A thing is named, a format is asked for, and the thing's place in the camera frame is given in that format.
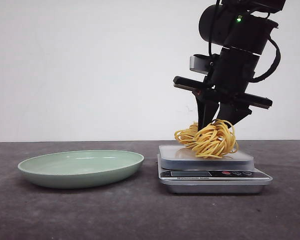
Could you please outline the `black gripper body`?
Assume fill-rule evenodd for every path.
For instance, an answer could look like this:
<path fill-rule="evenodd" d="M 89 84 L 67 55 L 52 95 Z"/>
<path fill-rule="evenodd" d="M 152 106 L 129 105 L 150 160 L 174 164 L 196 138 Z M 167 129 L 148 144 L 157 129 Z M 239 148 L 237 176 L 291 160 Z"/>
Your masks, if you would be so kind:
<path fill-rule="evenodd" d="M 242 103 L 250 106 L 266 108 L 273 101 L 252 94 L 245 90 L 254 77 L 254 70 L 259 56 L 236 48 L 222 48 L 214 71 L 205 76 L 204 80 L 196 81 L 181 76 L 173 79 L 174 86 L 190 91 L 199 91 L 207 99 L 222 103 Z"/>

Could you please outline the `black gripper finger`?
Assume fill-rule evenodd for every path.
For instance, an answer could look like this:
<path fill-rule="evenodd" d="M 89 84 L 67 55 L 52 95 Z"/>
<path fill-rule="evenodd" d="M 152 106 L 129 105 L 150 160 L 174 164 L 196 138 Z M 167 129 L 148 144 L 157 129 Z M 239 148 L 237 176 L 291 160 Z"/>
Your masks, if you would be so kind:
<path fill-rule="evenodd" d="M 232 125 L 235 125 L 243 118 L 251 114 L 252 111 L 249 109 L 249 105 L 221 103 L 217 119 L 224 121 L 226 120 Z"/>
<path fill-rule="evenodd" d="M 219 103 L 196 97 L 198 107 L 198 130 L 205 128 L 214 119 Z"/>

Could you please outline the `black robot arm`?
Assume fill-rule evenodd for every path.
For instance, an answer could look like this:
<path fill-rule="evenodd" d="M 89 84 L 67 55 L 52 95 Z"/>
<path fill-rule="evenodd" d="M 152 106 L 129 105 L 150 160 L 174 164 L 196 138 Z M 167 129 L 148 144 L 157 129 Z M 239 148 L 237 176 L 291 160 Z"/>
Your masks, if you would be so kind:
<path fill-rule="evenodd" d="M 278 27 L 268 17 L 254 16 L 254 12 L 273 14 L 284 6 L 281 0 L 222 0 L 204 10 L 199 21 L 199 33 L 209 44 L 222 47 L 220 53 L 195 54 L 190 57 L 190 70 L 205 75 L 196 81 L 181 76 L 174 78 L 174 86 L 191 91 L 198 106 L 198 129 L 213 119 L 226 120 L 234 125 L 251 114 L 250 106 L 268 109 L 268 98 L 246 93 L 250 83 L 268 78 L 278 67 L 281 53 L 270 68 L 255 76 L 255 67 L 271 31 Z"/>

